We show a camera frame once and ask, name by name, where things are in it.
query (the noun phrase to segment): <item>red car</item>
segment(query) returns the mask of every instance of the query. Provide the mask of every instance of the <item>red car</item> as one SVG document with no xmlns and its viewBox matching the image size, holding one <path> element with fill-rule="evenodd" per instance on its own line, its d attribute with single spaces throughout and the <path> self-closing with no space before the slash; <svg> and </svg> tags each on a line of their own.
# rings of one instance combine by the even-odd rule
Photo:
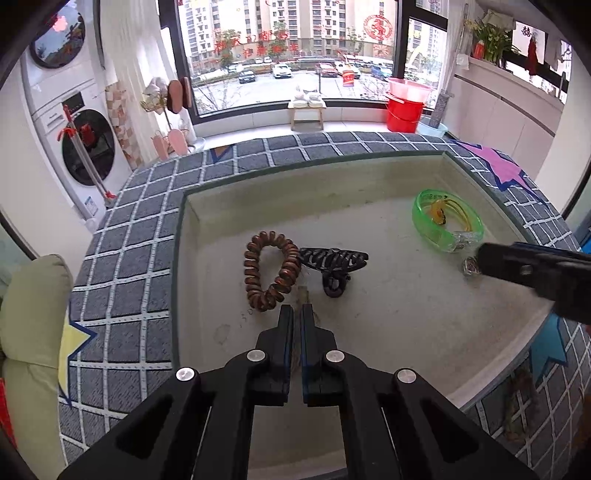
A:
<svg viewBox="0 0 591 480">
<path fill-rule="evenodd" d="M 330 63 L 317 63 L 316 74 L 320 73 L 321 77 L 338 77 L 339 72 L 335 69 L 334 65 Z"/>
</svg>

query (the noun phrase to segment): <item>floor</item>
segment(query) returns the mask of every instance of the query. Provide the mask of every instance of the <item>floor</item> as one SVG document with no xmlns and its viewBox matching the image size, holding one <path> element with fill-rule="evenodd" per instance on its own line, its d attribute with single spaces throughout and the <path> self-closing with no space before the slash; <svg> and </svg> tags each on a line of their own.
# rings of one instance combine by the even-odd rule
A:
<svg viewBox="0 0 591 480">
<path fill-rule="evenodd" d="M 317 122 L 296 123 L 292 131 L 289 125 L 273 125 L 271 127 L 249 128 L 238 132 L 213 135 L 205 139 L 205 148 L 223 147 L 254 138 L 282 137 L 283 135 L 315 133 L 320 127 Z M 383 122 L 324 122 L 324 132 L 388 132 Z"/>
</svg>

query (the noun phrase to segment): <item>red bucket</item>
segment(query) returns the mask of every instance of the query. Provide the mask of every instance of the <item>red bucket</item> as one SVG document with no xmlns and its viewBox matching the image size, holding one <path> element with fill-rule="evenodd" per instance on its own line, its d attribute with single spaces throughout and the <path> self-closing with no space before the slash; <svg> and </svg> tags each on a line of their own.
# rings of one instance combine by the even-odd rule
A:
<svg viewBox="0 0 591 480">
<path fill-rule="evenodd" d="M 409 102 L 395 96 L 387 95 L 388 111 L 405 122 L 418 122 L 423 114 L 424 103 Z"/>
<path fill-rule="evenodd" d="M 391 132 L 400 132 L 403 134 L 413 134 L 417 131 L 418 120 L 415 122 L 407 122 L 406 120 L 399 119 L 392 112 L 388 112 L 388 119 L 386 120 L 386 126 Z"/>
</svg>

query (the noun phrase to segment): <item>sofa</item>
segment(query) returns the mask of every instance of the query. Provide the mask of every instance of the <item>sofa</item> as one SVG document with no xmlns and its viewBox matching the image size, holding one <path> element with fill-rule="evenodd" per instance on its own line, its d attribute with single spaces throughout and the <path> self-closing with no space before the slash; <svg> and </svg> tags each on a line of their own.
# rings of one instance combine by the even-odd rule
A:
<svg viewBox="0 0 591 480">
<path fill-rule="evenodd" d="M 0 307 L 1 375 L 18 453 L 39 480 L 65 468 L 58 423 L 58 368 L 72 276 L 58 255 L 14 274 Z"/>
</svg>

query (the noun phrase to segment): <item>small wooden stool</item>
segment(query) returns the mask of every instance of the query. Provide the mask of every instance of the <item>small wooden stool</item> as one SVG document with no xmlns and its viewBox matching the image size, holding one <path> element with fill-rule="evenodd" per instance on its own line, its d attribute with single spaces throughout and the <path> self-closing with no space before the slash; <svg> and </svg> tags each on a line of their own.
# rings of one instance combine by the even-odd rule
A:
<svg viewBox="0 0 591 480">
<path fill-rule="evenodd" d="M 322 118 L 322 112 L 323 110 L 326 109 L 326 103 L 324 101 L 322 101 L 322 106 L 319 107 L 312 107 L 312 106 L 303 106 L 303 107 L 299 107 L 296 108 L 293 105 L 293 102 L 290 102 L 289 105 L 287 105 L 288 110 L 290 111 L 290 120 L 291 120 L 291 129 L 293 130 L 296 126 L 296 111 L 297 110 L 316 110 L 318 112 L 318 121 L 320 122 L 320 129 L 324 130 L 324 119 Z"/>
</svg>

